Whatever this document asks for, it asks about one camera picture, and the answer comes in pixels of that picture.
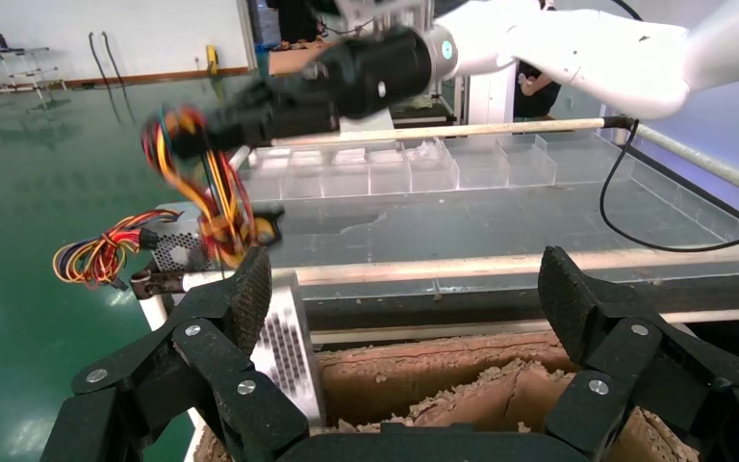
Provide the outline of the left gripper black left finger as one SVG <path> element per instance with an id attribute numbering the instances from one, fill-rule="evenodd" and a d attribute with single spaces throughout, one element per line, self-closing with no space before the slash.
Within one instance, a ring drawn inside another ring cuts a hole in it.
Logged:
<path id="1" fill-rule="evenodd" d="M 140 461 L 195 409 L 236 461 L 277 461 L 309 435 L 306 417 L 250 359 L 271 297 L 268 252 L 190 289 L 166 322 L 72 380 L 70 458 Z"/>

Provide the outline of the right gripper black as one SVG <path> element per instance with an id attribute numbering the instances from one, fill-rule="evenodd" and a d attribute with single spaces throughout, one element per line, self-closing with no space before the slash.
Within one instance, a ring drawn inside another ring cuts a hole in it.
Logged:
<path id="1" fill-rule="evenodd" d="M 432 78 L 429 47 L 414 30 L 349 38 L 321 53 L 312 70 L 257 76 L 242 90 L 242 108 L 204 114 L 194 134 L 181 130 L 171 142 L 181 159 L 209 149 L 236 151 L 270 141 L 338 130 L 338 114 L 360 119 L 421 93 Z M 333 103 L 319 105 L 317 91 Z"/>

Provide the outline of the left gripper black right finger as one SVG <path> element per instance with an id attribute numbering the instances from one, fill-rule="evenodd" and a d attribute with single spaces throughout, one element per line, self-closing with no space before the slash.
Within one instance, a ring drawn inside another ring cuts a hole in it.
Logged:
<path id="1" fill-rule="evenodd" d="M 739 357 L 667 323 L 631 288 L 585 274 L 548 247 L 538 294 L 579 372 L 545 429 L 603 457 L 636 409 L 656 415 L 701 457 L 739 457 Z"/>

